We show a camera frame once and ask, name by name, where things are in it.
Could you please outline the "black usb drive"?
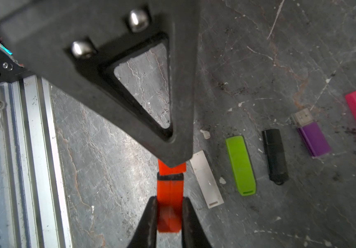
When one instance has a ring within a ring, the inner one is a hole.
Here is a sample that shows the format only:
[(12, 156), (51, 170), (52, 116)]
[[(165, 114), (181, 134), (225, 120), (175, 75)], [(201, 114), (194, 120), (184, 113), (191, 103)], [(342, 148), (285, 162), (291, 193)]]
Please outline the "black usb drive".
[(283, 185), (289, 180), (289, 175), (280, 130), (264, 130), (262, 137), (269, 179), (278, 186)]

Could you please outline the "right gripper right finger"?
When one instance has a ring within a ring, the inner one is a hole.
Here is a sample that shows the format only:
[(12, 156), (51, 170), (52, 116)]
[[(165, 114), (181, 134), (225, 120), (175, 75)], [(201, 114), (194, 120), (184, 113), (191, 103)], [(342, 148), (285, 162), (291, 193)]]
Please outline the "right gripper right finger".
[(184, 197), (182, 202), (182, 247), (212, 247), (188, 197)]

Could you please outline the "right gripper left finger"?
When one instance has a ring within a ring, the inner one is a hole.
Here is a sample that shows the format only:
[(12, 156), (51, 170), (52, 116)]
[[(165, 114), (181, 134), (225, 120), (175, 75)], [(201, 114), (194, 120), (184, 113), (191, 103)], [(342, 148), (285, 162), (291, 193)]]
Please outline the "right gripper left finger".
[(128, 248), (156, 248), (158, 202), (157, 197), (149, 198), (142, 217), (134, 232)]

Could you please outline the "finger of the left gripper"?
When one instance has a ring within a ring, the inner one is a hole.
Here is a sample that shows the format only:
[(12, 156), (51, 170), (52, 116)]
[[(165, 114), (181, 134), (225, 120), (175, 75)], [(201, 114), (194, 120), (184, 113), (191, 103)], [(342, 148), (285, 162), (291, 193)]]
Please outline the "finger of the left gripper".
[[(0, 1), (0, 35), (29, 71), (122, 129), (169, 167), (193, 154), (198, 1)], [(164, 128), (115, 75), (163, 44), (170, 124)]]

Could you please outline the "white usb drive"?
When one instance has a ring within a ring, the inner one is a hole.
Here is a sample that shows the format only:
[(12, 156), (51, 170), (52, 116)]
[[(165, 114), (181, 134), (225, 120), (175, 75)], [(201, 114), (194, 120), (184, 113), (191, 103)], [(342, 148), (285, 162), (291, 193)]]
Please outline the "white usb drive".
[(203, 150), (193, 154), (190, 164), (199, 183), (203, 197), (209, 209), (222, 205), (224, 200), (219, 191), (215, 177), (211, 171)]

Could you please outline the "red usb drive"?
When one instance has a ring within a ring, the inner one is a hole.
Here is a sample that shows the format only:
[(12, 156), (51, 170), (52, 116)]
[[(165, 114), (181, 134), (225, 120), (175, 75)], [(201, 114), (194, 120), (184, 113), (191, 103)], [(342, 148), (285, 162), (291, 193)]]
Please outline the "red usb drive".
[(157, 174), (157, 230), (178, 233), (182, 226), (184, 174)]

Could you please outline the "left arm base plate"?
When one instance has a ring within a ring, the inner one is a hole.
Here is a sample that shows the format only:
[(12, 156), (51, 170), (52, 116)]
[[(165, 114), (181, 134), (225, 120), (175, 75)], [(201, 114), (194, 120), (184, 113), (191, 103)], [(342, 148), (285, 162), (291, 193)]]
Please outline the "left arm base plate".
[(14, 83), (33, 75), (33, 72), (17, 65), (0, 50), (0, 84)]

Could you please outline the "green usb drive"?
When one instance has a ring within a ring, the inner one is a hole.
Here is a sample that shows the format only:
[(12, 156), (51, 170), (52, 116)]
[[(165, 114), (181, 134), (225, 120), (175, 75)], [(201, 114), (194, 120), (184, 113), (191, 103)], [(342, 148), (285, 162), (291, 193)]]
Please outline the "green usb drive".
[(229, 137), (225, 140), (236, 187), (241, 196), (256, 193), (256, 181), (244, 138)]

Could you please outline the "purple usb drive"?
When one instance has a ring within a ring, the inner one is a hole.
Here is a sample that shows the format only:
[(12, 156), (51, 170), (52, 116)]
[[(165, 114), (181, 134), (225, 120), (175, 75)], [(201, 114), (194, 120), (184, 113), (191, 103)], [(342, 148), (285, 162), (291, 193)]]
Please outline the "purple usb drive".
[(312, 157), (321, 157), (331, 152), (330, 145), (308, 108), (293, 113), (291, 120)]

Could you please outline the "red usb cap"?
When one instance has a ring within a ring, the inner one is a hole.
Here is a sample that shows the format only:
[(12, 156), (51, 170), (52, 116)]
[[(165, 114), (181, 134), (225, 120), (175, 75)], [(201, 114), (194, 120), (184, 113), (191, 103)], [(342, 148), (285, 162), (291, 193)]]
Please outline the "red usb cap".
[(186, 172), (186, 163), (182, 163), (176, 167), (170, 168), (164, 162), (158, 159), (158, 168), (159, 168), (159, 174), (161, 176), (180, 174)]

